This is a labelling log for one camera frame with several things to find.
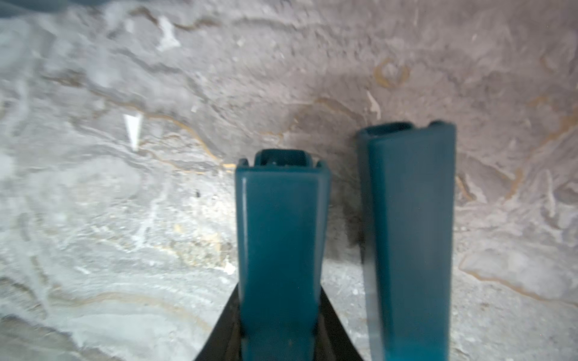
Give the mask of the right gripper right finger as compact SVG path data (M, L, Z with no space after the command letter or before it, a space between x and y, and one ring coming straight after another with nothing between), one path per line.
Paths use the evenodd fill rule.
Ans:
M315 361L363 361L322 289L315 331Z

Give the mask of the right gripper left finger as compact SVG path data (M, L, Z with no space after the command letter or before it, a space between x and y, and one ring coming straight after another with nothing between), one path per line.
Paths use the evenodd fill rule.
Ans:
M239 318L239 291L235 286L215 327L195 361L241 360L242 327Z

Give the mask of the teal pruning pliers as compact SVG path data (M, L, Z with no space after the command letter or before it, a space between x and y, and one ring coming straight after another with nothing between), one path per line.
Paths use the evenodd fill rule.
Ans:
M447 360L456 127L385 123L356 140L371 356Z
M266 149L235 174L242 359L311 360L331 172L303 150Z

